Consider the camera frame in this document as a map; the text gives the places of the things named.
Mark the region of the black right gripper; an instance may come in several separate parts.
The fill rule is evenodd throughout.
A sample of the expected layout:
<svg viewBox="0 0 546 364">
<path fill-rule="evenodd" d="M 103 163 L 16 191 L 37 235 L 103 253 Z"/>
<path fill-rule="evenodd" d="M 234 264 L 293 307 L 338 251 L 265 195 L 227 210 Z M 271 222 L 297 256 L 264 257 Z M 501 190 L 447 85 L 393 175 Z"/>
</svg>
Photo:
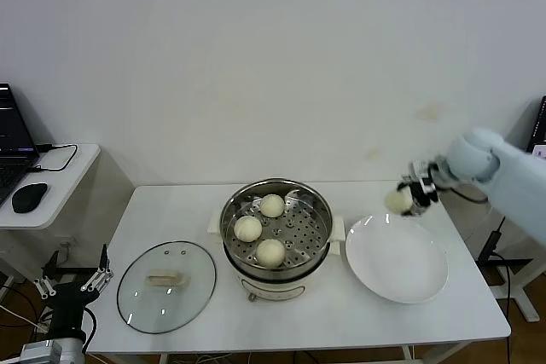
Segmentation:
<svg viewBox="0 0 546 364">
<path fill-rule="evenodd" d="M 412 198 L 405 198 L 404 216 L 421 216 L 431 205 L 439 202 L 439 192 L 442 190 L 434 181 L 438 170 L 435 163 L 416 160 L 409 164 L 409 175 L 403 175 L 396 187 L 397 192 L 409 190 Z"/>
</svg>

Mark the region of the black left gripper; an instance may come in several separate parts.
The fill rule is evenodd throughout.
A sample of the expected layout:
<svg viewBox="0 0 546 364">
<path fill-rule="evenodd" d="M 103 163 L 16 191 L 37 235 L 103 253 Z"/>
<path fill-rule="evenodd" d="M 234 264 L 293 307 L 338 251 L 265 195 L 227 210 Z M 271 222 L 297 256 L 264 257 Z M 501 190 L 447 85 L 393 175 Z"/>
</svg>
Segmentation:
<svg viewBox="0 0 546 364">
<path fill-rule="evenodd" d="M 92 292 L 102 290 L 113 278 L 107 245 L 102 246 L 99 265 L 95 273 L 83 284 L 62 283 L 54 285 L 59 252 L 54 251 L 42 267 L 42 274 L 33 281 L 41 298 L 53 311 L 49 332 L 76 332 L 81 330 L 84 308 L 92 302 Z"/>
</svg>

